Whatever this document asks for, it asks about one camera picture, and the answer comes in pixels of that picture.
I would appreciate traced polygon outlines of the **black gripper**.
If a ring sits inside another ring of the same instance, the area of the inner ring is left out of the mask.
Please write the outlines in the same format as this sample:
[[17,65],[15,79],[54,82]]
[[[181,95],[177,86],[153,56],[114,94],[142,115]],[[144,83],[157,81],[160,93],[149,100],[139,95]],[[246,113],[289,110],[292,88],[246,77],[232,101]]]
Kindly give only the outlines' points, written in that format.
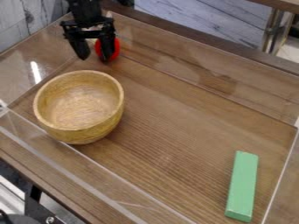
[[105,18],[103,20],[87,24],[79,24],[74,20],[59,22],[59,26],[63,30],[63,37],[69,39],[69,45],[81,60],[85,60],[90,54],[85,39],[98,39],[99,59],[103,62],[111,59],[115,52],[115,29],[113,22],[114,20],[111,18]]

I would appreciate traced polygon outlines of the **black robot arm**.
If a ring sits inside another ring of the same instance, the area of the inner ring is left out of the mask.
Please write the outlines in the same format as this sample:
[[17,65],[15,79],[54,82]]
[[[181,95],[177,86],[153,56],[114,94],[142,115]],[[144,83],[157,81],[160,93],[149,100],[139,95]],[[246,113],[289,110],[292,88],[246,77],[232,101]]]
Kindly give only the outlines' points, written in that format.
[[59,22],[63,38],[81,60],[89,57],[87,39],[95,40],[95,52],[106,62],[117,56],[114,20],[101,14],[99,0],[66,0],[71,20]]

